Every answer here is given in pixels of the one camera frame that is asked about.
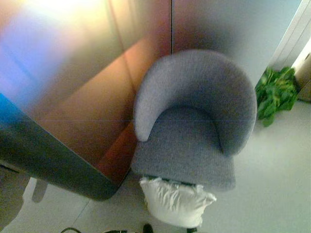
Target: gray armchair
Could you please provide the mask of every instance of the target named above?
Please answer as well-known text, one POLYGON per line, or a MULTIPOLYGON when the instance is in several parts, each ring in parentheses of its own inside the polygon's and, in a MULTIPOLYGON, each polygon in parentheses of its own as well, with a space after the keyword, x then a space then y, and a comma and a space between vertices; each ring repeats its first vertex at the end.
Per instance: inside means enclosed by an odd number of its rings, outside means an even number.
POLYGON ((256 95, 224 55, 187 50, 158 60, 136 97, 135 173, 212 190, 235 186, 233 155, 256 120, 256 95))

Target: green plant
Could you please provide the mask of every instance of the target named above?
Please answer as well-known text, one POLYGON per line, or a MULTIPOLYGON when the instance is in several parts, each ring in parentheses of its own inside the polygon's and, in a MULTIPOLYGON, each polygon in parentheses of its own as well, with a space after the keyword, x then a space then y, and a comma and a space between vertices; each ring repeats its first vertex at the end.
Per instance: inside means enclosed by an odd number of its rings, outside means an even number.
POLYGON ((258 120, 263 120, 264 126, 273 123, 277 111, 292 109, 299 89, 294 74, 290 67, 281 71, 268 67, 257 83, 258 120))

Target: pillow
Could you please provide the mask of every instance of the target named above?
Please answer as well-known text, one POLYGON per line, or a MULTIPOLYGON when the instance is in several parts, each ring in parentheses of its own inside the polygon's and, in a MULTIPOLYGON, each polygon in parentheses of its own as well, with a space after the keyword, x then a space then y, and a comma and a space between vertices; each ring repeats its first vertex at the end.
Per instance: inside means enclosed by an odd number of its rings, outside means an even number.
POLYGON ((205 192, 202 185, 189 186, 145 177, 139 183, 149 212, 155 218, 178 227, 200 226, 205 208, 216 201, 215 196, 205 192))

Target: chair seat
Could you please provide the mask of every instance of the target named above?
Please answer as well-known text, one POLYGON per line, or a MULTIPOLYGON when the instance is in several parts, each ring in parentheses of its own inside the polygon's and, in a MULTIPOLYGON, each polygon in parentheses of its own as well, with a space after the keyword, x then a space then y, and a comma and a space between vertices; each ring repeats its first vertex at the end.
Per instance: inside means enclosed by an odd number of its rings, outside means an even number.
POLYGON ((235 186, 233 158, 223 155, 213 121, 185 106, 159 116, 148 141, 138 142, 132 170, 216 191, 235 186))

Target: gray floor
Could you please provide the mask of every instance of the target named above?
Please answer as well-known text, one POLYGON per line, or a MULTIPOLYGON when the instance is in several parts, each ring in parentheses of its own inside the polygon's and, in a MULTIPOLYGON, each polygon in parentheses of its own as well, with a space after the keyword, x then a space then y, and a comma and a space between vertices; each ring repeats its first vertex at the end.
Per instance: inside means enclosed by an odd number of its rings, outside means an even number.
MULTIPOLYGON (((236 188, 215 193, 217 201, 204 212, 200 231, 310 232, 311 105, 297 102, 268 128, 257 122, 245 149, 235 157, 235 172, 236 188)), ((111 199, 98 202, 50 184, 43 198, 33 198, 36 179, 30 178, 19 214, 1 233, 59 233, 69 226, 83 233, 140 233, 146 222, 155 233, 185 233, 149 215, 138 180, 130 173, 111 199)), ((5 192, 1 195, 11 199, 5 192)), ((12 208, 1 205, 2 214, 12 208)))

